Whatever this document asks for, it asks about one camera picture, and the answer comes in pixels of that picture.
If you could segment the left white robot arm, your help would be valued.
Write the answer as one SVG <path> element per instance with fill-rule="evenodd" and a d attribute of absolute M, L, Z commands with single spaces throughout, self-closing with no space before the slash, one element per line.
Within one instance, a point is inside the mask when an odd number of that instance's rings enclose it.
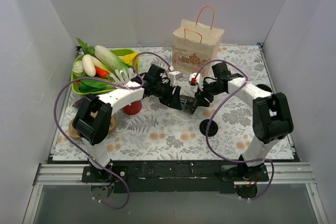
<path fill-rule="evenodd" d="M 176 85 L 181 75 L 179 71 L 174 71 L 172 67 L 165 70 L 151 65 L 143 74 L 133 69 L 129 69 L 128 73 L 129 77 L 123 71 L 116 71 L 113 75 L 119 88 L 99 96 L 86 95 L 72 122 L 85 144 L 91 173 L 100 182 L 108 181 L 112 175 L 109 167 L 111 159 L 103 141 L 116 112 L 151 95 L 158 97 L 169 108 L 182 109 L 181 88 Z"/>

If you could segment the black cup lid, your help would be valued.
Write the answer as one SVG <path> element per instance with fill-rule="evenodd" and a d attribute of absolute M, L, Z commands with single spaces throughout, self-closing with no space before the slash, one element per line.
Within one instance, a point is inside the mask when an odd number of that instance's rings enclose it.
<path fill-rule="evenodd" d="M 208 128 L 208 136 L 212 137 L 215 136 L 218 132 L 218 125 L 215 121 L 211 121 L 209 123 L 209 119 L 203 120 L 199 125 L 199 131 L 205 136 L 206 130 Z"/>

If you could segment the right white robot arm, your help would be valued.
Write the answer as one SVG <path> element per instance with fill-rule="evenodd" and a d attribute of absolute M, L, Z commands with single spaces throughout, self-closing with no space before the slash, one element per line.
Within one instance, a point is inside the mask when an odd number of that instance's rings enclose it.
<path fill-rule="evenodd" d="M 212 60 L 215 80 L 206 82 L 198 71 L 190 75 L 190 85 L 197 86 L 195 97 L 198 106 L 208 106 L 214 96 L 227 93 L 237 97 L 252 109 L 253 140 L 238 160 L 230 160 L 233 167 L 221 172 L 223 177 L 239 177 L 251 180 L 260 172 L 273 146 L 293 131 L 293 121 L 287 97 L 279 92 L 263 90 L 248 81 L 240 69 L 228 70 L 231 64 L 225 60 Z"/>

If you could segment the stack of dark plastic cups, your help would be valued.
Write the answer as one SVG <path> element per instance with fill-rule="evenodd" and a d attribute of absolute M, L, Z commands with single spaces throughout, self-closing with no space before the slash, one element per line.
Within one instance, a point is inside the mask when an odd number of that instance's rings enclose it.
<path fill-rule="evenodd" d="M 257 87 L 266 91 L 266 92 L 272 93 L 271 87 L 267 86 L 266 84 L 258 84 Z"/>

